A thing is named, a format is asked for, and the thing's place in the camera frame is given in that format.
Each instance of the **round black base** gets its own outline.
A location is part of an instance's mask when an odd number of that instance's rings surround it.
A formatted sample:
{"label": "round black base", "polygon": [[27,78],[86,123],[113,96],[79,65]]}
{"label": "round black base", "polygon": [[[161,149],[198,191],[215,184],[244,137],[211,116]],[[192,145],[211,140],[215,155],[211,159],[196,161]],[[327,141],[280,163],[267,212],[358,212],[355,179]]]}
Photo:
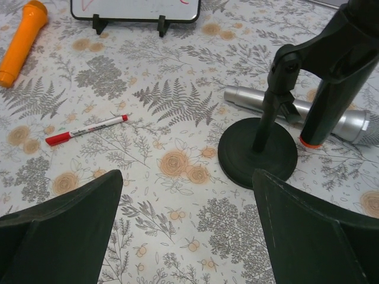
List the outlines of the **round black base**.
{"label": "round black base", "polygon": [[247,118],[231,125],[219,142],[219,162],[224,173],[234,183],[253,188],[255,169],[264,169],[286,181],[295,170],[297,149],[290,133],[275,123],[265,149],[252,150],[260,118]]}

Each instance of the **orange microphone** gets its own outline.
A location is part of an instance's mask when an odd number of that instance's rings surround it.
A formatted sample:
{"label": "orange microphone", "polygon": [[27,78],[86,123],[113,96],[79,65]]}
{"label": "orange microphone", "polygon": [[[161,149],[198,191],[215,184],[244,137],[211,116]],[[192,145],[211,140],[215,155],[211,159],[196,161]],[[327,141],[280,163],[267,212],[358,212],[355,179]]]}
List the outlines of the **orange microphone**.
{"label": "orange microphone", "polygon": [[41,27],[47,23],[47,9],[33,0],[24,6],[23,19],[0,66],[0,86],[10,88],[16,80]]}

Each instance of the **floral pattern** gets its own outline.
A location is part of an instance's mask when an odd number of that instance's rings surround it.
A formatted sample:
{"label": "floral pattern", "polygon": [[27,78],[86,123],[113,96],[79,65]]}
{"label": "floral pattern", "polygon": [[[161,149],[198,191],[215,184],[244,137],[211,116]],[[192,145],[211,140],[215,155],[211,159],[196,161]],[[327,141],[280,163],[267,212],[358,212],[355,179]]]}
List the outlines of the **floral pattern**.
{"label": "floral pattern", "polygon": [[[24,1],[0,3],[0,58]],[[45,1],[41,29],[11,89],[0,89],[0,215],[73,191],[112,169],[123,193],[98,283],[275,283],[252,191],[222,172],[217,146],[259,116],[224,101],[227,85],[265,90],[275,52],[318,33],[334,11],[288,0],[206,0],[193,24],[114,23],[96,35]],[[379,110],[379,67],[350,109]],[[320,80],[300,72],[293,94]],[[49,147],[44,139],[117,115],[127,122]],[[289,184],[379,218],[378,147],[298,141]]]}

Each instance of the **microphone mesh grille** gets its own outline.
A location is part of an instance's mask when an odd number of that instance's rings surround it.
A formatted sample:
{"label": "microphone mesh grille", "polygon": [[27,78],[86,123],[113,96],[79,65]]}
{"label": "microphone mesh grille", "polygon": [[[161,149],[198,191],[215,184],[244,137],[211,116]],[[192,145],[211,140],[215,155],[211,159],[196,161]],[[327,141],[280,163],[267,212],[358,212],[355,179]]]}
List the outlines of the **microphone mesh grille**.
{"label": "microphone mesh grille", "polygon": [[367,130],[358,143],[368,146],[379,145],[379,115],[370,112]]}

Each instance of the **whiteboard frame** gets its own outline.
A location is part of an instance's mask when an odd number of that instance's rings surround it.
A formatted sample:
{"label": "whiteboard frame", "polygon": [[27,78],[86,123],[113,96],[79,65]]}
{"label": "whiteboard frame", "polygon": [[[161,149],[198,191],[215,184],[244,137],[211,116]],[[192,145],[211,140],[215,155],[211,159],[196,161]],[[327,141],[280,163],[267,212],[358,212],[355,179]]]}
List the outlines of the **whiteboard frame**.
{"label": "whiteboard frame", "polygon": [[[72,1],[74,1],[74,0],[70,0],[70,13],[74,19],[79,20],[79,21],[92,21],[93,20],[93,18],[85,18],[85,17],[75,16],[73,11],[72,11]],[[190,19],[190,20],[166,19],[165,21],[168,23],[173,23],[173,24],[176,24],[176,23],[178,23],[178,24],[191,24],[193,22],[196,22],[196,20],[199,19],[200,9],[201,9],[201,0],[198,0],[197,14],[193,19]],[[100,15],[99,15],[99,17],[101,20],[109,21],[109,22],[158,22],[159,21],[159,16],[157,17],[157,19],[101,18]]]}

